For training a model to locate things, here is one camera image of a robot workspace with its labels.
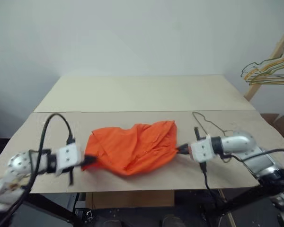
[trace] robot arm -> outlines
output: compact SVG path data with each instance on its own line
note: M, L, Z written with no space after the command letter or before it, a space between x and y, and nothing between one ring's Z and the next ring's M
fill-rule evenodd
M0 178L0 211L7 210L23 193L23 187L28 183L32 170L35 170L37 156L37 152L30 150L10 159L4 176ZM51 154L50 150L44 150L38 174L71 174L75 166L90 164L95 160L94 157L85 157L82 160L80 148L76 143L71 143L58 149L54 154Z
M271 202L278 209L284 210L284 169L270 155L263 154L265 151L248 132L235 131L233 136L229 137L207 136L187 146L190 157L199 163L216 156L228 158L235 154L236 159L240 160L266 189Z
M206 162L217 155L226 158L235 154L240 159L246 159L256 154L263 153L255 139L248 132L235 131L229 137L209 137L188 145L190 157L199 163ZM282 169L282 166L269 155L262 155L249 159L243 163L250 173L256 178Z

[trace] floor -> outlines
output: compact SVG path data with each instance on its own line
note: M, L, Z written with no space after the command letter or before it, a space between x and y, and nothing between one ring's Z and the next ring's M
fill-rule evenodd
M237 194L234 190L224 192L226 197ZM50 200L72 209L73 204L69 204L73 193L49 193L43 194ZM200 196L199 191L184 191L176 193L176 205L172 208L128 208L128 209L101 209L96 210L97 216L95 227L101 227L101 224L108 219L119 219L128 227L159 227L160 220L167 214L174 214L180 217L187 227L206 227L206 222L199 215L197 206L202 198L203 202L207 200L206 195ZM248 205L232 213L236 227L279 227L276 216L278 211L273 207L269 199L264 199ZM14 216L12 227L70 227L71 224L41 213L26 205L22 205ZM229 218L224 216L219 227L231 227Z

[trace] wire hanger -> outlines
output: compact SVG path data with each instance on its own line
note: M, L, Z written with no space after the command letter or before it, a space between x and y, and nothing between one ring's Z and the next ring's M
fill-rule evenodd
M267 59L261 63L253 62L242 70L241 77L252 84L284 84L284 73L274 74L284 69L284 50L280 57Z

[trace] black table leg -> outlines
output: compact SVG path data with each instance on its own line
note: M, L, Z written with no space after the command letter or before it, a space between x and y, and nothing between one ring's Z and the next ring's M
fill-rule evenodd
M75 227L84 225L74 213L40 194L29 194L25 199L25 204L53 217L67 221Z

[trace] white wall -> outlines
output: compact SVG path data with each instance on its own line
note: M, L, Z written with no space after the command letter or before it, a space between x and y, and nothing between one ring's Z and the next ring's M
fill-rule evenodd
M0 137L10 137L63 75L224 74L267 58L284 0L0 0ZM261 112L284 114L284 86Z

